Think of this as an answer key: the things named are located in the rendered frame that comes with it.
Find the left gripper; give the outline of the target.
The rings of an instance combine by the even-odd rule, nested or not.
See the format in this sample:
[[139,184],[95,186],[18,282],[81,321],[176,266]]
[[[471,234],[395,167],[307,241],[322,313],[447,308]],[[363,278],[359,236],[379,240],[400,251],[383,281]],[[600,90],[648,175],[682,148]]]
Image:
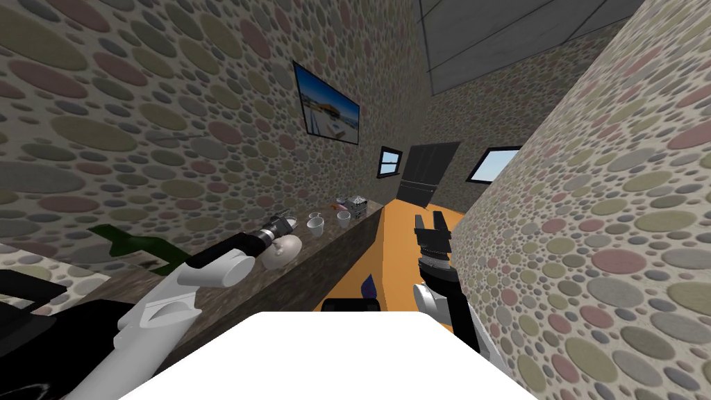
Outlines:
[[271,218],[271,231],[276,238],[289,235],[297,225],[297,220],[293,216],[274,215]]

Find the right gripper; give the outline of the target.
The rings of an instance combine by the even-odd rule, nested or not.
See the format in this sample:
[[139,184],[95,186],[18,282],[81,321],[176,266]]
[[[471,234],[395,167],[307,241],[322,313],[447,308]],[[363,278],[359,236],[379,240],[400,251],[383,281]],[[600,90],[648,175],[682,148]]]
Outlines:
[[425,227],[421,215],[415,215],[415,230],[417,236],[417,245],[420,247],[420,252],[423,255],[446,255],[452,252],[451,249],[451,232],[447,226],[444,214],[439,211],[433,211],[433,228]]

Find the dark grey door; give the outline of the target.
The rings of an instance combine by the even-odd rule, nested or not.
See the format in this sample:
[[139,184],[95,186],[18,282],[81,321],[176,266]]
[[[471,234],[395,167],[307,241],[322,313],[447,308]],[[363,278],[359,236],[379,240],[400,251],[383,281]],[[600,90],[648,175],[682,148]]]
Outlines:
[[410,147],[396,199],[425,208],[433,198],[459,142]]

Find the small black framed window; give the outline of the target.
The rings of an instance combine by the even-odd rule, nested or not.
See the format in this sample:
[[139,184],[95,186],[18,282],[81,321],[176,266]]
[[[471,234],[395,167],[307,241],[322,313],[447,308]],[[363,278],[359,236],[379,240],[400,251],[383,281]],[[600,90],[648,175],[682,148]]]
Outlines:
[[376,178],[397,176],[401,166],[403,152],[390,147],[381,147]]

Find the wide black framed window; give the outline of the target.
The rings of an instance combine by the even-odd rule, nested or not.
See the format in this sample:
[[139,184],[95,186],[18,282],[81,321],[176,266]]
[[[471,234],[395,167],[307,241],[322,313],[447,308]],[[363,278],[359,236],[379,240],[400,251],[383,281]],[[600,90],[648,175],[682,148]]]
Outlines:
[[521,146],[487,148],[469,173],[466,182],[491,184],[520,148]]

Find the framed landscape picture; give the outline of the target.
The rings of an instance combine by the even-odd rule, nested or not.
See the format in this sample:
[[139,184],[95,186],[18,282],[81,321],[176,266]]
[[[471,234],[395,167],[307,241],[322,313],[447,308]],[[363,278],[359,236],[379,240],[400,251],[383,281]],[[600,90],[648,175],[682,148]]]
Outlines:
[[359,144],[360,106],[297,61],[292,66],[306,133]]

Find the dark green bottle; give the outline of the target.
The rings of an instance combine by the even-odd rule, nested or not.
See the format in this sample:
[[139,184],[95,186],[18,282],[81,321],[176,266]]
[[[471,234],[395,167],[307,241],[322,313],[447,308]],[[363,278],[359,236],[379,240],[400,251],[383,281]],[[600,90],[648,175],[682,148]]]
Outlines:
[[111,242],[109,255],[158,276],[169,276],[190,254],[161,237],[131,235],[110,224],[88,229]]

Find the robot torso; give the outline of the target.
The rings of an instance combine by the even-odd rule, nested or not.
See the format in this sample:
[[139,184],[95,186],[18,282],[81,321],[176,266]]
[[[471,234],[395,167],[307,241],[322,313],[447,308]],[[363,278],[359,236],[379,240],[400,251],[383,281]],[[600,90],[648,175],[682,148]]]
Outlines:
[[536,400],[442,312],[260,312],[121,400]]

